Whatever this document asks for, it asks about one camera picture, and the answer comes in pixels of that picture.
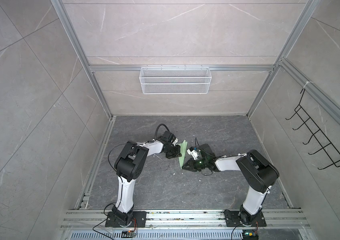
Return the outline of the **light green paper sheet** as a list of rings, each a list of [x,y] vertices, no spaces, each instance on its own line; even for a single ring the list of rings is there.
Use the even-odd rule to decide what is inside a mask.
[[[182,168],[184,165],[184,161],[185,161],[185,155],[188,149],[187,148],[188,142],[184,140],[182,143],[178,144],[178,146],[181,148],[180,149],[181,156],[179,157],[179,164],[180,164],[180,167]]]

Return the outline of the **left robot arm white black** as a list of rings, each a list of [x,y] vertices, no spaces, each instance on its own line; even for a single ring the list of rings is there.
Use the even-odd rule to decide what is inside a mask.
[[[177,137],[165,131],[161,136],[144,143],[128,141],[114,168],[118,176],[118,198],[112,212],[122,226],[127,226],[133,219],[133,192],[136,179],[141,175],[146,158],[154,154],[165,153],[168,159],[181,157],[181,147],[177,145]]]

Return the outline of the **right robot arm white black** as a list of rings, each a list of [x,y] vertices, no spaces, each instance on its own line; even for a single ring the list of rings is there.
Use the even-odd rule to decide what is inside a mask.
[[[280,176],[278,170],[263,155],[256,150],[250,150],[236,156],[217,157],[207,144],[191,147],[187,153],[192,157],[183,164],[183,170],[201,172],[209,169],[212,173],[240,171],[245,177],[249,189],[238,215],[234,216],[233,211],[224,211],[228,226],[230,221],[245,226],[263,225],[261,223],[263,202]]]

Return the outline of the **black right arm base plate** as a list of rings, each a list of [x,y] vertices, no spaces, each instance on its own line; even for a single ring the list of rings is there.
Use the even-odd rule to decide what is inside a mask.
[[[267,223],[262,211],[255,215],[250,215],[245,210],[230,211],[224,210],[224,219],[227,227],[244,226],[244,227],[266,227]]]

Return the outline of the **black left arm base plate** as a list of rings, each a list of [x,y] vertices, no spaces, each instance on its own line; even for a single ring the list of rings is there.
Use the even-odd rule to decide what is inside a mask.
[[[109,212],[107,214],[105,227],[113,228],[144,228],[146,224],[147,212],[144,211],[130,211],[128,213]]]

